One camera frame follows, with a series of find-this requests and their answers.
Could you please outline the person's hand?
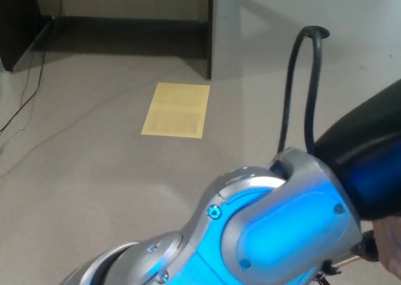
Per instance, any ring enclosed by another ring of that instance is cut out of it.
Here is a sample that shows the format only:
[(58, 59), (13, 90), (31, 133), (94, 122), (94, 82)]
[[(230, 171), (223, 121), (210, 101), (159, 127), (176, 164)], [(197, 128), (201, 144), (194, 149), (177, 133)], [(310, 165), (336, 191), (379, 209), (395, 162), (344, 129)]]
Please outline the person's hand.
[(401, 277), (401, 223), (400, 217), (387, 217), (372, 222), (378, 256), (383, 267)]

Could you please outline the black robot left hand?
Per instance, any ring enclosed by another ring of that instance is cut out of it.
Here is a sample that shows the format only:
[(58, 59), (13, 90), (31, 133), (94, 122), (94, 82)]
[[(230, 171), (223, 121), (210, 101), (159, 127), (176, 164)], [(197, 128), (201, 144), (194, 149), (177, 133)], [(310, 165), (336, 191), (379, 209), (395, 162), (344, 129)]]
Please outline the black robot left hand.
[(340, 180), (362, 220), (400, 215), (400, 82), (339, 119), (315, 156)]

